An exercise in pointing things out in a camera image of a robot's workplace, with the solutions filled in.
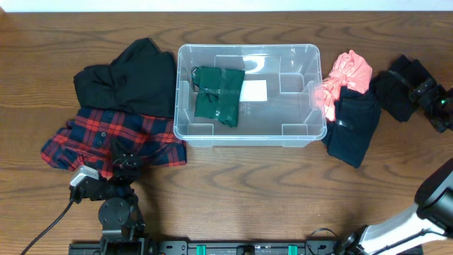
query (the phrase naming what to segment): pink garment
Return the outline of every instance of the pink garment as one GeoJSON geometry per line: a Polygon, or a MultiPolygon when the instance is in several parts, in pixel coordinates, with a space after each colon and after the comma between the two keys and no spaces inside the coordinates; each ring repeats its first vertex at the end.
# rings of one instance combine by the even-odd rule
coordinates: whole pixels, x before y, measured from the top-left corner
{"type": "Polygon", "coordinates": [[[353,50],[338,56],[332,71],[323,80],[324,113],[330,121],[335,120],[335,101],[340,98],[341,86],[362,94],[367,92],[373,69],[365,59],[353,50]]]}

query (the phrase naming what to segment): red and navy plaid fabric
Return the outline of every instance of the red and navy plaid fabric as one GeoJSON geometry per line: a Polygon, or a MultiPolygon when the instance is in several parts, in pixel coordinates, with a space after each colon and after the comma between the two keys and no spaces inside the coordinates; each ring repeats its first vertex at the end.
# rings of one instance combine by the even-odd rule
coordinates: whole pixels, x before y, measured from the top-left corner
{"type": "Polygon", "coordinates": [[[113,175],[110,141],[116,139],[144,164],[181,166],[185,143],[173,134],[173,119],[82,108],[75,120],[46,142],[41,157],[50,166],[74,171],[85,164],[101,175],[113,175]]]}

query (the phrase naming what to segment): wooden table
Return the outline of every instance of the wooden table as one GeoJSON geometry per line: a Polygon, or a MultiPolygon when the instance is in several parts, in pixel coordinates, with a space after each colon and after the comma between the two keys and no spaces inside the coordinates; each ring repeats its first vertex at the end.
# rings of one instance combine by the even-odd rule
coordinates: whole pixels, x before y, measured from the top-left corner
{"type": "MultiPolygon", "coordinates": [[[[132,41],[162,50],[185,43],[313,43],[323,75],[349,49],[374,73],[401,54],[453,85],[453,13],[15,13],[0,26],[0,254],[19,254],[68,202],[71,173],[40,148],[79,108],[73,76],[109,63],[132,41]]],[[[359,169],[305,148],[188,148],[184,167],[156,168],[135,183],[153,237],[303,239],[329,227],[348,234],[406,209],[453,155],[453,132],[435,132],[421,111],[399,123],[383,111],[359,169]]],[[[84,201],[30,254],[67,254],[101,237],[101,202],[84,201]]],[[[425,246],[452,254],[453,242],[425,246]]]]}

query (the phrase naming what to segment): folded black garment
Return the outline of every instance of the folded black garment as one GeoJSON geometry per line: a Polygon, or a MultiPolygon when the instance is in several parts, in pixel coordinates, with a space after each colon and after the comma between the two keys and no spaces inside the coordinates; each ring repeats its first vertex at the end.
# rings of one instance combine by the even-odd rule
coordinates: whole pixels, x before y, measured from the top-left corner
{"type": "Polygon", "coordinates": [[[148,38],[126,48],[110,65],[86,67],[74,77],[82,108],[173,118],[176,64],[148,38]]]}
{"type": "Polygon", "coordinates": [[[418,108],[417,103],[409,99],[410,90],[431,78],[431,74],[420,61],[410,61],[402,55],[388,71],[373,78],[369,84],[382,108],[387,110],[397,121],[408,121],[418,108]]]}
{"type": "Polygon", "coordinates": [[[336,121],[327,123],[327,135],[322,141],[329,155],[357,168],[376,130],[381,106],[371,91],[361,94],[343,86],[335,107],[336,121]]]}

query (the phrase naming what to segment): plastic container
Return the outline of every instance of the plastic container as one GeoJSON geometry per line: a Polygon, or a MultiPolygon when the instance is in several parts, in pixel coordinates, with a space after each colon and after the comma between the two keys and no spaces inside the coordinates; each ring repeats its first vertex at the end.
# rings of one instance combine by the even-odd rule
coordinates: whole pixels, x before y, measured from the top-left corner
{"type": "Polygon", "coordinates": [[[327,132],[320,91],[315,45],[183,45],[173,131],[194,147],[304,147],[327,132]],[[201,66],[246,71],[244,81],[251,85],[247,95],[241,94],[245,101],[239,103],[238,127],[194,116],[197,92],[190,75],[201,66]]]}

